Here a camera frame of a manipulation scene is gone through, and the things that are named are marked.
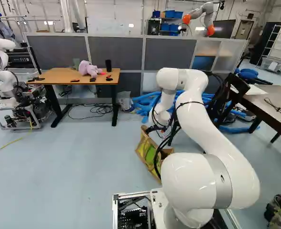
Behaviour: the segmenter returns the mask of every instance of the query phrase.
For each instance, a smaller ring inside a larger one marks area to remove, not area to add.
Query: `monitor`
[[[214,21],[215,33],[210,36],[214,38],[231,38],[236,20]]]

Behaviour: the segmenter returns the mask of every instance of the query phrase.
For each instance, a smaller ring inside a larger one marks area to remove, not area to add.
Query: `gray floor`
[[[259,72],[260,78],[281,85],[281,76]],[[78,107],[72,115],[89,111]],[[140,117],[132,114],[120,114],[115,128],[110,115],[83,121],[67,117],[57,128],[46,125],[1,150],[0,229],[110,229],[113,193],[159,187],[134,152],[140,125]],[[0,146],[26,134],[0,130]],[[265,123],[251,135],[225,134],[261,180],[258,202],[233,211],[244,229],[266,228],[265,205],[281,193],[281,137],[269,143],[275,134]],[[201,152],[182,131],[173,146],[176,152]]]

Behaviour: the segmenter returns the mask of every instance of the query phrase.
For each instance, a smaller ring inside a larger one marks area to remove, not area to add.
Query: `black desk leg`
[[[119,105],[116,103],[116,85],[111,85],[111,93],[112,93],[112,106],[113,106],[112,126],[116,126],[118,109],[119,109]]]
[[[52,106],[54,112],[57,115],[57,117],[55,118],[53,123],[50,125],[51,128],[55,128],[58,125],[58,123],[60,122],[60,120],[63,118],[65,113],[67,113],[69,111],[69,109],[72,107],[72,104],[68,104],[62,111],[61,108],[60,108],[58,99],[56,97],[53,86],[52,85],[44,85],[44,87],[45,87],[45,90],[46,90],[46,97],[50,101],[51,106]]]
[[[260,123],[261,123],[261,120],[259,118],[255,118],[253,124],[249,128],[249,133],[252,134],[256,130],[256,128],[259,126]]]
[[[278,138],[280,137],[280,134],[277,133],[271,140],[271,143],[274,143],[274,141],[276,141]]]

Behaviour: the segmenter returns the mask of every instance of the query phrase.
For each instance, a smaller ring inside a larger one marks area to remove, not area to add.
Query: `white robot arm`
[[[207,153],[175,153],[162,163],[163,191],[177,218],[190,228],[199,228],[211,219],[213,209],[254,204],[260,194],[256,172],[214,126],[203,104],[207,75],[193,69],[163,68],[157,73],[157,83],[163,91],[155,118],[167,123],[175,92],[184,89],[175,104],[178,121]]]
[[[3,81],[0,90],[4,93],[13,90],[13,83],[16,82],[16,78],[11,72],[4,71],[8,64],[8,55],[5,50],[13,49],[15,46],[14,42],[0,38],[0,81]]]
[[[204,25],[207,29],[207,36],[212,36],[215,33],[215,28],[213,26],[213,12],[214,12],[214,7],[212,2],[206,2],[201,7],[193,10],[192,12],[184,15],[183,17],[183,23],[184,24],[189,24],[191,20],[196,19],[200,17],[203,13],[205,13],[204,16]]]

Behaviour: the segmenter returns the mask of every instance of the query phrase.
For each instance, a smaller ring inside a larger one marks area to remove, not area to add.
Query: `metal shelving unit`
[[[275,28],[277,28],[277,27],[280,27],[279,32],[275,32]],[[274,61],[274,62],[281,63],[281,58],[274,57],[274,56],[270,56],[270,53],[271,53],[272,50],[281,51],[281,49],[275,48],[275,44],[281,43],[281,41],[278,41],[278,40],[277,40],[278,37],[279,37],[279,35],[281,35],[281,32],[280,32],[280,31],[281,31],[281,25],[274,25],[273,31],[272,31],[272,33],[270,34],[270,37],[269,37],[269,39],[268,39],[268,42],[266,43],[266,46],[264,47],[264,50],[263,50],[263,52],[262,52],[262,54],[261,54],[261,57],[260,57],[260,59],[258,60],[258,62],[257,62],[257,64],[256,64],[257,67],[258,67],[258,64],[259,64],[260,60],[262,59],[262,57],[265,57],[265,58],[267,58],[267,59],[270,59],[270,60],[272,60],[272,61]],[[274,40],[271,40],[271,37],[272,37],[273,34],[277,34],[277,36],[276,36],[276,38],[275,38]],[[269,42],[273,42],[273,45],[272,45],[271,47],[268,47]],[[267,55],[263,55],[265,50],[270,50]]]

